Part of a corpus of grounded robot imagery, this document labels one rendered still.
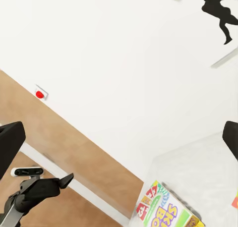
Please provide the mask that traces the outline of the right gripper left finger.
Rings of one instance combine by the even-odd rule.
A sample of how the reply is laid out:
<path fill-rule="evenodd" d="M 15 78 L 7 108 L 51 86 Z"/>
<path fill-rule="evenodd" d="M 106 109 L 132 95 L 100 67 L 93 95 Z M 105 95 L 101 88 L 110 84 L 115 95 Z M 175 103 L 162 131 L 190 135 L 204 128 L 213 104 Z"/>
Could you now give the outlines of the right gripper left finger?
<path fill-rule="evenodd" d="M 0 125 L 0 180 L 26 140 L 21 121 Z"/>

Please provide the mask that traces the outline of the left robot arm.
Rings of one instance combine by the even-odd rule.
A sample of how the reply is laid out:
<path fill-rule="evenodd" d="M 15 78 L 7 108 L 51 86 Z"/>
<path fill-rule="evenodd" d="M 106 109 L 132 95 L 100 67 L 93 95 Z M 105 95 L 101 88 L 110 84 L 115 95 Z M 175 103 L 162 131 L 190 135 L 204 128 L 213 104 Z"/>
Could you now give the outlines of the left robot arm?
<path fill-rule="evenodd" d="M 4 213 L 0 213 L 0 227 L 20 227 L 21 218 L 46 198 L 57 197 L 60 190 L 65 189 L 74 179 L 70 174 L 62 179 L 42 179 L 43 168 L 13 168 L 13 177 L 29 176 L 29 180 L 20 183 L 20 191 L 8 197 Z"/>

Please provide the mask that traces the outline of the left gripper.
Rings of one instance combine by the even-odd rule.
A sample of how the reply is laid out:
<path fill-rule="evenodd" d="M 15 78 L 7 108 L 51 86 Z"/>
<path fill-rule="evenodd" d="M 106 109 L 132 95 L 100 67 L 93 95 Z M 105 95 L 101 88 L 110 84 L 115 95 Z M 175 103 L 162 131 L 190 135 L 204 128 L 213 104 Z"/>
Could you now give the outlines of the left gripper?
<path fill-rule="evenodd" d="M 34 208 L 46 198 L 57 197 L 74 179 L 70 174 L 62 179 L 42 179 L 39 175 L 20 183 L 20 202 L 26 208 Z"/>

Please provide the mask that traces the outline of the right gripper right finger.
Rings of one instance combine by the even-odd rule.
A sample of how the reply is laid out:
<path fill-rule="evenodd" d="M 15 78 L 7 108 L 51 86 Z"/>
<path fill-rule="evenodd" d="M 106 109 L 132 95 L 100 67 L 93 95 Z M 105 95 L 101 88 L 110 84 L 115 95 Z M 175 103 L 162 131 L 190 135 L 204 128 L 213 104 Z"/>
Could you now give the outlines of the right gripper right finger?
<path fill-rule="evenodd" d="M 238 123 L 226 121 L 222 138 L 238 161 Z"/>

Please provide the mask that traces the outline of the board game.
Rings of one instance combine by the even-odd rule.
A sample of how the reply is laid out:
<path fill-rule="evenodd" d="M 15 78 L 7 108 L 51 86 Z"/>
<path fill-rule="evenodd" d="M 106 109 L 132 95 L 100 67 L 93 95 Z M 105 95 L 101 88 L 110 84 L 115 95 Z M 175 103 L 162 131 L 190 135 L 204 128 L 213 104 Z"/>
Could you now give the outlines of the board game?
<path fill-rule="evenodd" d="M 155 180 L 136 207 L 144 227 L 204 227 L 204 224 Z"/>

